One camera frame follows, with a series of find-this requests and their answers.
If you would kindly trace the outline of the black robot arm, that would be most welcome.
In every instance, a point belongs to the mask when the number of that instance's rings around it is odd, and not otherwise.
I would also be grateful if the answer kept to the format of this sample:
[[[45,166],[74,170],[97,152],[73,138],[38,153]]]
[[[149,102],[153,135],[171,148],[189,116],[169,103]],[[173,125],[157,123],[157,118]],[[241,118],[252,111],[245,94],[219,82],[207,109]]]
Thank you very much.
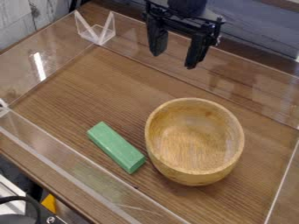
[[[209,0],[145,0],[150,51],[159,56],[167,50],[169,33],[191,38],[185,66],[194,69],[203,62],[211,46],[221,42],[222,15],[207,9]]]

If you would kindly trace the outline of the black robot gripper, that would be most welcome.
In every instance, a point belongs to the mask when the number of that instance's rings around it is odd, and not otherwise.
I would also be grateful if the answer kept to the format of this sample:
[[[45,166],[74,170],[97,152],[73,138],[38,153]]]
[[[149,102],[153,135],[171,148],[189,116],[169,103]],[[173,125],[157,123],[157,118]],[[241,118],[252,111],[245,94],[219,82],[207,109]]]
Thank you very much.
[[[159,56],[167,49],[169,31],[187,32],[191,45],[185,66],[194,69],[211,46],[219,43],[226,19],[207,7],[209,0],[145,0],[145,20],[150,51]]]

